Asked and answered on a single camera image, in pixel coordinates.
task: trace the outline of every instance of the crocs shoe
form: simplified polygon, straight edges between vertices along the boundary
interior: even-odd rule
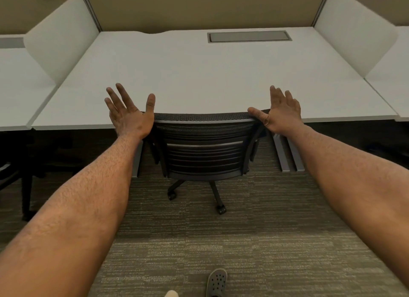
[[[214,270],[207,280],[206,297],[225,297],[228,274],[224,269]]]

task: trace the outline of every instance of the desk leg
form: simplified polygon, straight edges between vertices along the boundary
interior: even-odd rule
[[[135,152],[135,157],[133,158],[132,166],[132,177],[137,178],[139,173],[139,165],[141,164],[142,147],[144,146],[144,141],[141,141]]]
[[[277,155],[279,156],[281,171],[289,172],[289,164],[288,164],[287,156],[285,155],[283,141],[281,140],[281,136],[278,134],[275,134],[273,136],[273,140],[276,146]]]
[[[291,151],[291,155],[294,160],[295,169],[297,170],[297,172],[305,172],[304,163],[301,160],[300,153],[298,152],[295,145],[289,139],[287,139],[287,141],[289,145],[289,150]]]

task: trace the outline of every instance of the desk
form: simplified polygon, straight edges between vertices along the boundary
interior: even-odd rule
[[[399,114],[396,120],[409,121],[409,27],[397,27],[396,44],[366,76],[372,87]]]
[[[21,36],[0,36],[6,40],[0,48],[0,131],[28,130],[56,85],[28,54]]]
[[[268,109],[273,84],[292,91],[305,122],[395,118],[314,28],[266,30],[286,30],[292,41],[208,43],[210,31],[235,30],[102,32],[33,127],[112,128],[104,98],[105,88],[116,82],[141,110],[155,93],[156,113]]]

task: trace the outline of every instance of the hairy forearm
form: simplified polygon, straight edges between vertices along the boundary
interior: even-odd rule
[[[409,286],[409,171],[305,125],[289,139],[335,212]]]
[[[138,143],[118,138],[51,196],[0,256],[0,286],[11,284],[10,295],[88,293],[124,216]]]

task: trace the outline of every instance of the caster wheel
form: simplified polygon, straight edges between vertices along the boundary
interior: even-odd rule
[[[219,212],[220,215],[224,214],[227,212],[225,205],[222,205],[221,207],[217,207],[217,212]]]
[[[23,218],[21,218],[24,222],[30,222],[30,220],[34,217],[37,211],[29,211],[27,214],[23,214]]]
[[[169,191],[169,192],[168,192],[168,197],[169,197],[169,200],[172,201],[173,199],[176,198],[176,192],[175,192],[174,190],[173,190],[173,191]]]

